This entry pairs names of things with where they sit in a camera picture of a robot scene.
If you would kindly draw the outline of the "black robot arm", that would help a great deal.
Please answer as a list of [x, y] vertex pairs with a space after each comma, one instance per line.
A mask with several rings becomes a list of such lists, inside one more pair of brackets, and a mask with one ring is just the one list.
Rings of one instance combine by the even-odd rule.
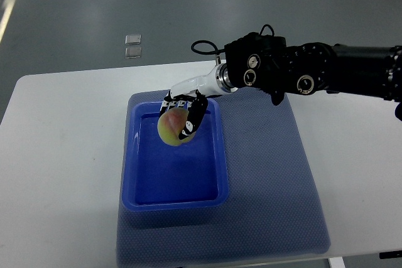
[[227, 76], [235, 88], [253, 87], [279, 105], [286, 93], [325, 90], [398, 103], [401, 118], [401, 47], [287, 46], [281, 36], [249, 33], [224, 47]]

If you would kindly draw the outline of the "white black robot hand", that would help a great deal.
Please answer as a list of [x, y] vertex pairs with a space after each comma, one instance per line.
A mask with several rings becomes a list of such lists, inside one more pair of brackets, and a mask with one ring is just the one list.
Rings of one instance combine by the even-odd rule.
[[187, 108], [187, 119], [178, 133], [178, 139], [183, 141], [198, 130], [209, 98], [229, 95], [236, 91], [237, 87], [229, 80], [227, 65], [220, 63], [207, 75], [193, 77], [172, 86], [161, 103], [160, 115], [175, 107]]

